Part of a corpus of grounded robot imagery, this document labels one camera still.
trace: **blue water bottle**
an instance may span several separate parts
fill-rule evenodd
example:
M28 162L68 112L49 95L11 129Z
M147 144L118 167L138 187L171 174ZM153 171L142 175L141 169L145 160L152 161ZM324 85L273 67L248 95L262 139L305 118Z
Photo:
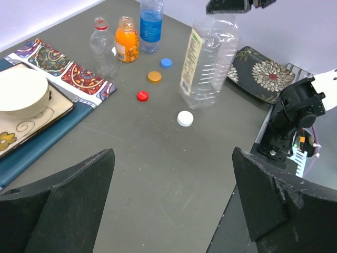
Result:
M164 0L141 0L141 49L158 51L162 33Z

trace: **floral plate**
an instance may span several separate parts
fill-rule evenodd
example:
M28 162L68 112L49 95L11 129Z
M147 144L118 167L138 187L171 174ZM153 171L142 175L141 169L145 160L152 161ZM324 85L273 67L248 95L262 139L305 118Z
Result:
M280 92L292 84L295 74L246 46L236 54L228 78L256 98L275 104Z

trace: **white wall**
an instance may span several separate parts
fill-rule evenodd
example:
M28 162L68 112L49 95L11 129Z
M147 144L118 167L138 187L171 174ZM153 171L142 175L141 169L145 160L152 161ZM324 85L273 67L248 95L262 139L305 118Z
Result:
M164 12L192 25L207 2L166 0ZM240 48L249 45L280 64L291 62L314 74L337 68L336 0L277 0L266 9L237 14L236 20Z
M0 52L104 0L0 0Z

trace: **blue label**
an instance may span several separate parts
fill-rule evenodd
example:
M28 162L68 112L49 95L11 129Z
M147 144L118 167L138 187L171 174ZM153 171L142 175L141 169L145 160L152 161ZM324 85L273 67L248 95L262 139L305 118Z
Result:
M150 43L160 41L163 21L149 22L141 18L141 38Z

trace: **orange juice bottle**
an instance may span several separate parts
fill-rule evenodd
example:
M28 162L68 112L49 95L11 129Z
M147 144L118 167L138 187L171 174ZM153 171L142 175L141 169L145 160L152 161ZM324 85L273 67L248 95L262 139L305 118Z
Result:
M123 16L116 31L116 49L122 62L134 62L139 56L139 37L131 17Z

